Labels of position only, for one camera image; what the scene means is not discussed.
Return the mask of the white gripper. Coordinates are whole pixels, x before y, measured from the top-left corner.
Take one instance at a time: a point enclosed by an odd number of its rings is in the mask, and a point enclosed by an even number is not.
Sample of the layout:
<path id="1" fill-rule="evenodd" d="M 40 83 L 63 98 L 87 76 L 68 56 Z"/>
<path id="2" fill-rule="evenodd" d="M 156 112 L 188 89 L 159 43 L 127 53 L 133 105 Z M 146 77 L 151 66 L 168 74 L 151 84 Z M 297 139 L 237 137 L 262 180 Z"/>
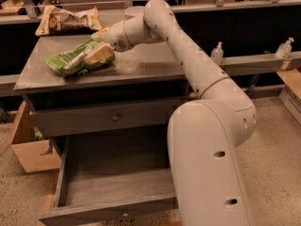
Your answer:
<path id="1" fill-rule="evenodd" d="M 126 36 L 124 21 L 113 24 L 110 28 L 106 27 L 93 33 L 91 38 L 100 43 L 85 55 L 84 61 L 89 65 L 112 58 L 114 48 L 118 52 L 125 52 L 134 47 Z"/>

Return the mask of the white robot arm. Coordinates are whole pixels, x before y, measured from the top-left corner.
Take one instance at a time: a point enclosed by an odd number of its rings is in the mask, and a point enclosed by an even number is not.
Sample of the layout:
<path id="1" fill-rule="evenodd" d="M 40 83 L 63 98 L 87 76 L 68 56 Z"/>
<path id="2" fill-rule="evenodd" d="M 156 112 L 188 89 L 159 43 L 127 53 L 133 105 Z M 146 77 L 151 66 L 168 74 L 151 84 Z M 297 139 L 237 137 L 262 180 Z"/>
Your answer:
<path id="1" fill-rule="evenodd" d="M 167 147 L 182 226 L 255 226 L 235 156 L 253 133 L 250 98 L 181 29 L 164 0 L 93 34 L 124 52 L 164 40 L 197 97 L 179 106 L 167 128 Z"/>

